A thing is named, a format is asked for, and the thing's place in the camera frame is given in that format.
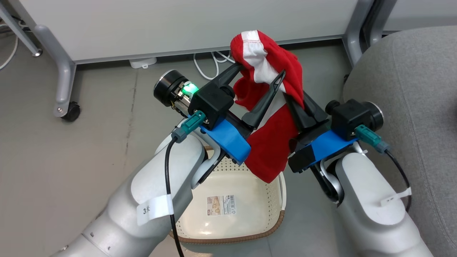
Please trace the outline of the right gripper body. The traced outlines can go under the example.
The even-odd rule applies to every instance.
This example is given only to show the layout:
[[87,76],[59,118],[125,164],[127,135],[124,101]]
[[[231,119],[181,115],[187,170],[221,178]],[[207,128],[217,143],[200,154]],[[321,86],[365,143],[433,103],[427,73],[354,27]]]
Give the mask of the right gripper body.
[[370,101],[364,101],[362,102],[362,105],[368,109],[370,114],[370,122],[367,127],[369,127],[373,132],[380,130],[384,125],[384,115],[382,110]]

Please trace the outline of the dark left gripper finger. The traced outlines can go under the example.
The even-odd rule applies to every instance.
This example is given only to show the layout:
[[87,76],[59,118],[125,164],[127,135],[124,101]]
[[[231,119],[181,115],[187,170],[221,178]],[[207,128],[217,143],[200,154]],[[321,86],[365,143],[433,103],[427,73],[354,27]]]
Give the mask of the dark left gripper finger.
[[225,94],[229,95],[232,99],[235,98],[235,92],[230,86],[232,80],[242,71],[245,67],[241,63],[234,63],[225,69],[221,74],[217,75],[214,79],[206,83],[202,90],[215,90],[219,89]]
[[256,103],[250,112],[243,115],[242,121],[252,130],[256,130],[263,117],[265,116],[270,104],[272,103],[276,93],[278,92],[281,83],[285,78],[286,71],[282,70],[279,75],[269,84],[267,92]]

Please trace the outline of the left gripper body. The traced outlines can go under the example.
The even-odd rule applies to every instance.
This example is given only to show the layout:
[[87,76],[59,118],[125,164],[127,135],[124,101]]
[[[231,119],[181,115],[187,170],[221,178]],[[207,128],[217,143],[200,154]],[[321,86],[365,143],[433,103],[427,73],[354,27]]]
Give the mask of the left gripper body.
[[154,86],[154,97],[165,107],[171,107],[188,117],[189,105],[198,87],[177,70],[165,72]]

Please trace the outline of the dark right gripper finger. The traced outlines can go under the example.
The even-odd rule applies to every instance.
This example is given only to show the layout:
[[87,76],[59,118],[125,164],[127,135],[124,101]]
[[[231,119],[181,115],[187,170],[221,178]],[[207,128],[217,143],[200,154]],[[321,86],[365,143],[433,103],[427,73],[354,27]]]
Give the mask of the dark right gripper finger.
[[292,119],[298,131],[308,131],[312,127],[312,117],[295,101],[295,99],[284,93],[286,104],[291,113]]
[[327,122],[328,114],[304,91],[304,124],[322,124]]

